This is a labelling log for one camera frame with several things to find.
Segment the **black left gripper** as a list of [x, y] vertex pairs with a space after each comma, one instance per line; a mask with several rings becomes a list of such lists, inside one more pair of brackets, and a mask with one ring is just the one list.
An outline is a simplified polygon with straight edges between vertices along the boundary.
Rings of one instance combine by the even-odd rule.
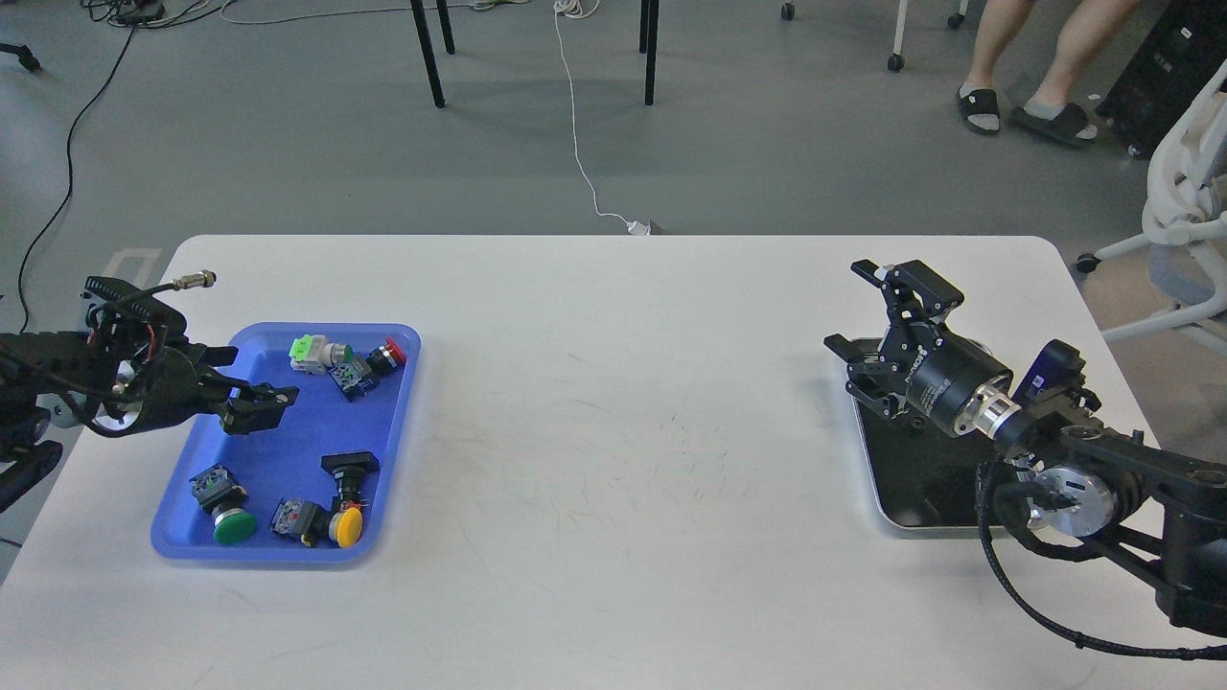
[[160, 351], [128, 381], [128, 390], [135, 397], [99, 406], [93, 428], [118, 438], [184, 424], [198, 414], [218, 416], [220, 428], [227, 435], [276, 428], [301, 389], [227, 379], [215, 370], [233, 365], [238, 354], [234, 346], [207, 345]]

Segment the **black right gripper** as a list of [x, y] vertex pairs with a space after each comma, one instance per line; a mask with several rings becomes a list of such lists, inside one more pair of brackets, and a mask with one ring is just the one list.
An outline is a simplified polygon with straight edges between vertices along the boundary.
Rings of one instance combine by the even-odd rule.
[[865, 259], [852, 270], [882, 293], [890, 327], [883, 339], [825, 336], [825, 347], [845, 363], [845, 392], [883, 420], [920, 411], [952, 437], [972, 432], [977, 390], [1007, 392], [1014, 374], [945, 327], [964, 293], [923, 262], [877, 265]]

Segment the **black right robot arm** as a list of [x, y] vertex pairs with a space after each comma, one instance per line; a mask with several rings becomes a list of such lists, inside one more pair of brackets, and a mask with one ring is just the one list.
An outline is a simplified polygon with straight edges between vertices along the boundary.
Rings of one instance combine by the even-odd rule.
[[1225, 467], [1151, 448], [1097, 419], [1079, 349], [1053, 339], [1025, 379], [946, 319], [964, 296], [923, 262], [852, 271], [883, 297], [880, 339], [825, 338], [845, 363], [845, 393], [910, 438], [936, 428], [983, 437], [974, 516], [987, 564], [1022, 611], [1048, 632], [1102, 654], [1225, 659], [1225, 646], [1144, 648], [1075, 632], [1025, 602], [993, 548], [991, 521], [1021, 546], [1066, 564], [1106, 559], [1144, 581], [1177, 629], [1225, 636]]

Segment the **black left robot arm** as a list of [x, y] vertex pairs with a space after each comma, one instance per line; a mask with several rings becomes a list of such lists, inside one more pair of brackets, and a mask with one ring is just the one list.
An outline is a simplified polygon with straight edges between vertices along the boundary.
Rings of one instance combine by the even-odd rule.
[[168, 428], [213, 414], [228, 435], [275, 428], [299, 390], [232, 379], [218, 372], [237, 347], [183, 343], [146, 356], [141, 346], [104, 346], [83, 331], [2, 335], [2, 507], [58, 465], [61, 443], [44, 440], [58, 397], [69, 416], [106, 438]]

